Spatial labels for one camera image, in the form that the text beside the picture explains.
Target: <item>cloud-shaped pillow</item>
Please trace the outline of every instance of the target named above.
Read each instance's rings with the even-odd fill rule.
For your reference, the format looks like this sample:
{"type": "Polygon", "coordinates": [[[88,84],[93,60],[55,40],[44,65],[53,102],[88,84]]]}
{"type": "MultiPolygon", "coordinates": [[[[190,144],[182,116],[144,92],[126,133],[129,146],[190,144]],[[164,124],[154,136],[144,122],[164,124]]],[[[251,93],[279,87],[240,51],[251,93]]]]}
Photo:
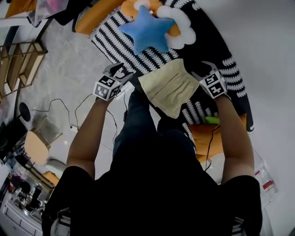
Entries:
{"type": "Polygon", "coordinates": [[[195,42],[196,36],[194,30],[190,27],[190,19],[182,10],[169,6],[160,6],[157,10],[157,17],[175,20],[181,32],[178,36],[165,34],[168,47],[182,49],[185,44],[193,44],[195,42]]]}

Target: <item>wooden chair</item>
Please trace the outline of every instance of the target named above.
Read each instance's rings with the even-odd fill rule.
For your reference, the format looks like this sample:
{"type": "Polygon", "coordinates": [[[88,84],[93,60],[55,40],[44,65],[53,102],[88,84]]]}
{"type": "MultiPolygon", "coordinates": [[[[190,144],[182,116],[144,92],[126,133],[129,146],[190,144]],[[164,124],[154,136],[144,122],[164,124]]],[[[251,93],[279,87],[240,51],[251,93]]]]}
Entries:
{"type": "Polygon", "coordinates": [[[50,143],[48,143],[43,136],[41,136],[39,130],[41,129],[47,116],[43,117],[36,128],[27,132],[26,139],[24,141],[24,150],[31,161],[38,165],[45,165],[49,157],[50,146],[59,139],[63,134],[58,134],[50,143]]]}

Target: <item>star-shaped pillow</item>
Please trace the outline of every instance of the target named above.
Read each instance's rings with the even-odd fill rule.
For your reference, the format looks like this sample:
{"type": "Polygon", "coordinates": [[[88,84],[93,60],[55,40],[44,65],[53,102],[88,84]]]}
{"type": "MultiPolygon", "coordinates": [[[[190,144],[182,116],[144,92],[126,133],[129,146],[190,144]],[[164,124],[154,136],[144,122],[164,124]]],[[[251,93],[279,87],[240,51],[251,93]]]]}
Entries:
{"type": "Polygon", "coordinates": [[[169,48],[165,39],[165,33],[175,24],[172,19],[155,18],[143,5],[135,21],[119,26],[119,29],[133,39],[134,54],[140,54],[148,47],[154,47],[162,52],[168,52],[169,48]]]}

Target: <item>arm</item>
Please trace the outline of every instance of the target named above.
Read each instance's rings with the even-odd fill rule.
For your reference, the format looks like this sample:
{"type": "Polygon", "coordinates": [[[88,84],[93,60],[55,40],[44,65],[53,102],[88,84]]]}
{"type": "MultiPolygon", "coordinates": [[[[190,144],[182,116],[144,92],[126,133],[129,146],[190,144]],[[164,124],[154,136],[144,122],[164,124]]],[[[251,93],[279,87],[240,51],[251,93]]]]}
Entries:
{"type": "Polygon", "coordinates": [[[253,148],[242,121],[228,98],[220,96],[215,101],[225,155],[222,184],[241,175],[254,177],[253,148]]]}
{"type": "Polygon", "coordinates": [[[100,146],[106,109],[110,102],[111,100],[103,101],[98,99],[93,104],[71,144],[66,162],[67,167],[81,167],[93,179],[95,177],[94,161],[100,146]]]}

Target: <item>dark blue jeans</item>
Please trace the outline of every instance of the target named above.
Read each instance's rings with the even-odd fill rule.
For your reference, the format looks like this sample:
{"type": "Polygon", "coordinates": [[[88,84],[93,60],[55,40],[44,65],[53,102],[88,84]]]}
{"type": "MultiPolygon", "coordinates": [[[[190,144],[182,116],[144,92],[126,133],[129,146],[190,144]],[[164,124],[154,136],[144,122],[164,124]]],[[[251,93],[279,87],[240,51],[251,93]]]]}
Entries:
{"type": "Polygon", "coordinates": [[[125,124],[120,134],[115,139],[113,156],[116,154],[120,145],[126,142],[138,141],[145,136],[151,138],[163,136],[164,138],[179,143],[181,147],[195,156],[193,144],[190,139],[184,135],[181,124],[175,119],[166,117],[159,121],[156,129],[149,111],[148,99],[135,90],[129,99],[128,114],[125,124]]]}

